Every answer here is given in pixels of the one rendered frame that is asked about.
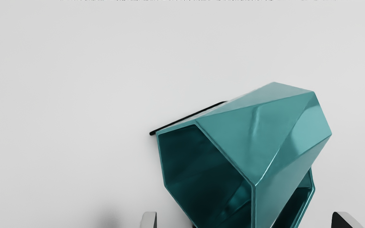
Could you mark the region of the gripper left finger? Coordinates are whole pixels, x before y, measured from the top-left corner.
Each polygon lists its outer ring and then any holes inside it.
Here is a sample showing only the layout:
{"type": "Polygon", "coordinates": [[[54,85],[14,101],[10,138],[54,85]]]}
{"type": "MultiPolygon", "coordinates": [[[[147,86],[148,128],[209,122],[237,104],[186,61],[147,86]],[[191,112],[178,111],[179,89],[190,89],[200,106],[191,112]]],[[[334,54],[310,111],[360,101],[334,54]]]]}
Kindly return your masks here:
{"type": "Polygon", "coordinates": [[[140,228],[157,228],[157,212],[144,212],[140,222],[140,228]]]}

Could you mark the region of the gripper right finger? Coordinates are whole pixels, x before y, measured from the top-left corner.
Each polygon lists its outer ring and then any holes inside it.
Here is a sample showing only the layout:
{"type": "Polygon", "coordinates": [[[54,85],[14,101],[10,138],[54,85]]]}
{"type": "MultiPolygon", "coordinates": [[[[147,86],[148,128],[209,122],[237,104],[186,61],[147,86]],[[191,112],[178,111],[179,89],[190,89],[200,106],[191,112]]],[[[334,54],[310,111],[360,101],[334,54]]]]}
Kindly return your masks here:
{"type": "Polygon", "coordinates": [[[332,214],[331,228],[364,228],[351,214],[335,211],[332,214]]]}

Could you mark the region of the teal faceted mug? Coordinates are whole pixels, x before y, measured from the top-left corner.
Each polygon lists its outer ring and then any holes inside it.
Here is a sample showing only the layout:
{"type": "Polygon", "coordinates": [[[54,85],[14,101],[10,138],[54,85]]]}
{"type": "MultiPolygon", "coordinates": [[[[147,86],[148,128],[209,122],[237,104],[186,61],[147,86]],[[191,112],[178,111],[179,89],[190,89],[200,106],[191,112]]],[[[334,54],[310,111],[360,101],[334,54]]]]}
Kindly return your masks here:
{"type": "Polygon", "coordinates": [[[195,228],[299,228],[332,132],[315,92],[272,82],[150,134],[195,228]]]}

